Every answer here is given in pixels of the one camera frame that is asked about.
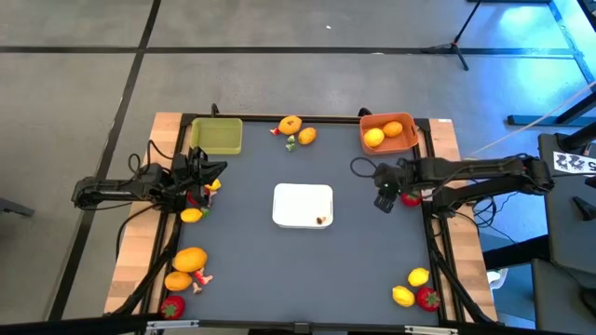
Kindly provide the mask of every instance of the white plate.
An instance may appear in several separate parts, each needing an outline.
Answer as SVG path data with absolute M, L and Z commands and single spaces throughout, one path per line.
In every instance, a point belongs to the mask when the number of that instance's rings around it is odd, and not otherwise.
M 280 183 L 273 192 L 273 221 L 284 228 L 327 228 L 333 222 L 329 185 Z M 325 218 L 322 224 L 317 218 Z

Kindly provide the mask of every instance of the red strawberry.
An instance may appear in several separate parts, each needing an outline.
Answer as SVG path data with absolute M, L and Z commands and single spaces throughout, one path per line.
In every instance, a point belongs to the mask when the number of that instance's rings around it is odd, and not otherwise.
M 416 292 L 416 303 L 427 312 L 437 312 L 440 306 L 439 293 L 432 288 L 420 288 Z
M 183 297 L 169 296 L 161 303 L 159 311 L 166 320 L 178 320 L 183 315 L 185 306 Z
M 401 202 L 407 207 L 415 207 L 422 202 L 422 195 L 418 191 L 408 194 L 404 193 L 401 194 Z

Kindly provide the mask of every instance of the orange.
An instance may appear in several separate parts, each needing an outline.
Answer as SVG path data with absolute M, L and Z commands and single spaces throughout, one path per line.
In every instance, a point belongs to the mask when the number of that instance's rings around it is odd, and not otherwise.
M 398 121 L 391 121 L 383 127 L 383 132 L 387 137 L 396 137 L 403 130 L 403 126 Z

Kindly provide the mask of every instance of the concrete floor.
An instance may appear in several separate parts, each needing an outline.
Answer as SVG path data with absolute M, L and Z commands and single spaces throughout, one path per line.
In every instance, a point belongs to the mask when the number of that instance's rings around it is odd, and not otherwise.
M 151 3 L 0 0 L 0 46 L 137 46 Z M 574 1 L 556 3 L 596 73 L 595 34 Z M 150 46 L 432 46 L 453 38 L 472 8 L 447 4 L 170 0 Z M 482 5 L 460 45 L 566 47 L 548 7 L 511 4 Z M 469 72 L 451 56 L 147 55 L 109 177 L 129 176 L 126 159 L 144 150 L 155 112 L 206 112 L 216 102 L 222 113 L 353 115 L 366 106 L 452 118 L 466 155 L 516 129 L 504 124 L 506 115 L 544 114 L 586 85 L 573 60 L 467 62 Z M 132 55 L 0 53 L 0 196 L 37 210 L 31 219 L 0 215 L 0 323 L 44 317 L 79 214 L 73 186 L 97 166 L 131 63 Z M 537 154 L 537 135 L 556 130 L 530 129 L 478 157 Z M 96 215 L 65 317 L 101 314 L 115 231 L 128 213 Z M 543 199 L 516 195 L 495 227 L 516 240 L 545 233 Z

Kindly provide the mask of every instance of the small toy figure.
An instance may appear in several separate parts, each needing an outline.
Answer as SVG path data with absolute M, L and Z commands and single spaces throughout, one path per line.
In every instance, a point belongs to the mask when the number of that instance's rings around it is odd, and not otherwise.
M 204 272 L 205 268 L 202 267 L 194 273 L 196 281 L 202 286 L 207 285 L 213 279 L 213 275 L 203 275 Z M 203 290 L 198 284 L 193 282 L 193 293 L 195 294 L 200 293 Z

